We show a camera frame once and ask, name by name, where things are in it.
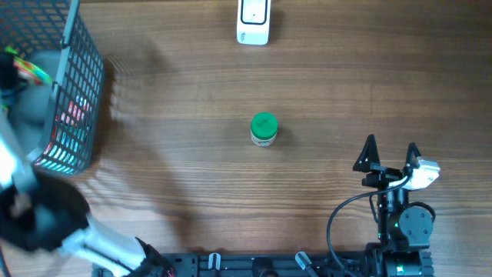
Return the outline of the green Haribo candy bag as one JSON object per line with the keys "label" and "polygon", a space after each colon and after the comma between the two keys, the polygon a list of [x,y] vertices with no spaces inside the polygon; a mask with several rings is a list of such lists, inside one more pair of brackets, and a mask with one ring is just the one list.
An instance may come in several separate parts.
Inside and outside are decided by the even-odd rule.
{"label": "green Haribo candy bag", "polygon": [[13,66],[21,80],[37,86],[51,85],[53,83],[52,77],[47,72],[37,65],[22,59],[12,47],[7,46],[5,53],[13,56]]}

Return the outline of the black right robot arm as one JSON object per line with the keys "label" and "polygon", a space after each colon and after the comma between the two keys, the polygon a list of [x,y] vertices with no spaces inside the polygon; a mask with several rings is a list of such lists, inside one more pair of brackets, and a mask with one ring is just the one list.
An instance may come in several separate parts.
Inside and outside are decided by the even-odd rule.
{"label": "black right robot arm", "polygon": [[360,264],[351,268],[360,276],[432,275],[424,250],[430,247],[436,213],[428,204],[411,202],[409,194],[437,180],[437,161],[423,157],[412,142],[402,169],[382,166],[375,136],[369,135],[353,170],[365,173],[362,185],[375,189],[377,201],[370,207],[378,241],[367,244]]}

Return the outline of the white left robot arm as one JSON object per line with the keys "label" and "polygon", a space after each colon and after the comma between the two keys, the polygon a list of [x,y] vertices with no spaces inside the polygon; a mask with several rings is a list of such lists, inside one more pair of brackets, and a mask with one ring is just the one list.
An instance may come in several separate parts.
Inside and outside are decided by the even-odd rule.
{"label": "white left robot arm", "polygon": [[28,252],[73,255],[114,276],[170,276],[171,263],[136,237],[98,221],[71,184],[37,171],[1,118],[1,237]]}

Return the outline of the green lid jar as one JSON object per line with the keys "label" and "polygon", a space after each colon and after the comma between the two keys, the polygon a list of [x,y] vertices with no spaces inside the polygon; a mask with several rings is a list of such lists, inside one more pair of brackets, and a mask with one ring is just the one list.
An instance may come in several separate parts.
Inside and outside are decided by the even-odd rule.
{"label": "green lid jar", "polygon": [[259,112],[251,120],[251,140],[255,145],[267,147],[276,139],[278,120],[270,112]]}

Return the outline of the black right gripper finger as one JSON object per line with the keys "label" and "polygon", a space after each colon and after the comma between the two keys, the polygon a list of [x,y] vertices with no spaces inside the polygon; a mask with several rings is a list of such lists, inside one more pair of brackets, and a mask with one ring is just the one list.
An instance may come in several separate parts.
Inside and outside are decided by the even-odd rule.
{"label": "black right gripper finger", "polygon": [[356,172],[374,172],[381,170],[381,162],[377,150],[377,143],[374,134],[370,134],[364,147],[353,165]]}
{"label": "black right gripper finger", "polygon": [[405,166],[408,168],[416,168],[417,158],[420,156],[421,154],[420,151],[418,150],[417,145],[414,142],[411,142],[407,148]]}

